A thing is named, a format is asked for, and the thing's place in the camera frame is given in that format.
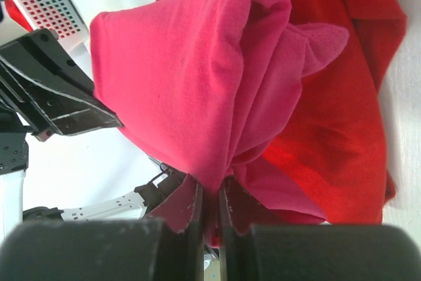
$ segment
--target folded fabric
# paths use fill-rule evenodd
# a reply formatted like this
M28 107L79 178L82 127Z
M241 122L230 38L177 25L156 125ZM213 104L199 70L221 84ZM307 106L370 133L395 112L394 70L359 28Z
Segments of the folded fabric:
M350 33L343 54L304 79L286 128L264 156L292 177L329 222L374 223L395 194L377 100L406 17L397 0L291 0L291 23L327 22Z
M162 0L91 23L95 95L142 150L198 179L214 211L234 173L269 209L299 213L287 220L324 218L260 155L289 120L301 78L333 61L348 34L293 26L290 11L289 0Z

